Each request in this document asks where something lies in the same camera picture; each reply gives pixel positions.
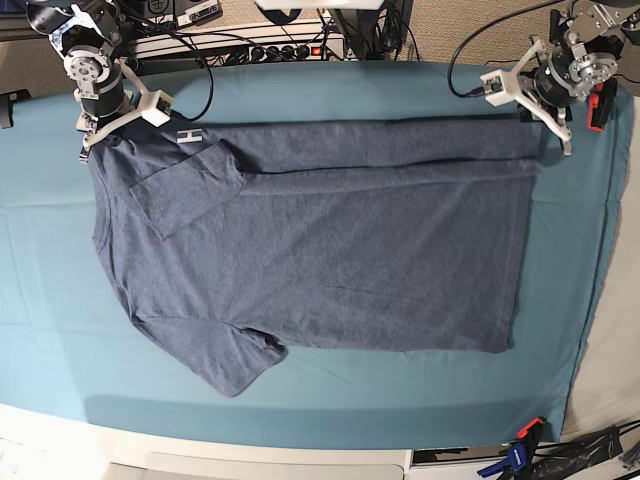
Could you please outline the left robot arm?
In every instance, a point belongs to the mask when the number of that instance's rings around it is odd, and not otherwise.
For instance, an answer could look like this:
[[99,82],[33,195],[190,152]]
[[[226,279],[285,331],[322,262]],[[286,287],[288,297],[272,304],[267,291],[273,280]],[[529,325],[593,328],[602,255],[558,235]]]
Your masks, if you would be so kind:
[[617,94],[615,75],[622,54],[639,45],[639,3],[598,1],[576,13],[551,12],[549,43],[536,39],[511,69],[513,100],[559,140],[562,153],[572,153],[569,110],[584,102],[586,126],[604,129]]

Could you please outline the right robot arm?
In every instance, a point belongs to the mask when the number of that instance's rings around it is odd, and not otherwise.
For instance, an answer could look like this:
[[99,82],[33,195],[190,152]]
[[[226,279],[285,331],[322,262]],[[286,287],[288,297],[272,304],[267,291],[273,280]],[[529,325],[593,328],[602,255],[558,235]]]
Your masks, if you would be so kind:
[[84,133],[80,161],[93,145],[140,117],[155,126],[166,119],[164,94],[150,91],[128,65],[132,21],[114,1],[28,1],[27,20],[47,36],[76,82],[74,98]]

